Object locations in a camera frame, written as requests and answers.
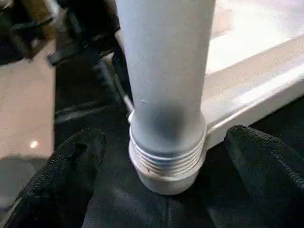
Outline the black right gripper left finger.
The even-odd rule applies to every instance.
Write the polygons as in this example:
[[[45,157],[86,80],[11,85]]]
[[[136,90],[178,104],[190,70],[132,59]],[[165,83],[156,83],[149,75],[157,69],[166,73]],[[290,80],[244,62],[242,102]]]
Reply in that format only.
[[[105,133],[97,128],[69,137],[20,191],[0,226],[82,227],[105,147]]]

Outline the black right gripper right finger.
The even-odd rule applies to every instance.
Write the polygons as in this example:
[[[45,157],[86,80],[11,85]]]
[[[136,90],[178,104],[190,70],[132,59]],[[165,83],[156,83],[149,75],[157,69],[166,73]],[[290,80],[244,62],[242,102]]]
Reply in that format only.
[[[274,228],[304,226],[304,159],[280,139],[247,126],[227,130],[226,149],[249,196]]]

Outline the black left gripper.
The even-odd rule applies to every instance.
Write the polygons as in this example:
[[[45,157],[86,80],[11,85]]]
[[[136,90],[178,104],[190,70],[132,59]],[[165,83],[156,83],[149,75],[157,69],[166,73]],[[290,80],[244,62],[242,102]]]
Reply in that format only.
[[[120,24],[115,0],[58,0],[57,3],[65,11],[64,25],[72,44],[47,57],[52,66],[87,50],[96,55],[113,52],[114,64],[125,66],[117,38]]]

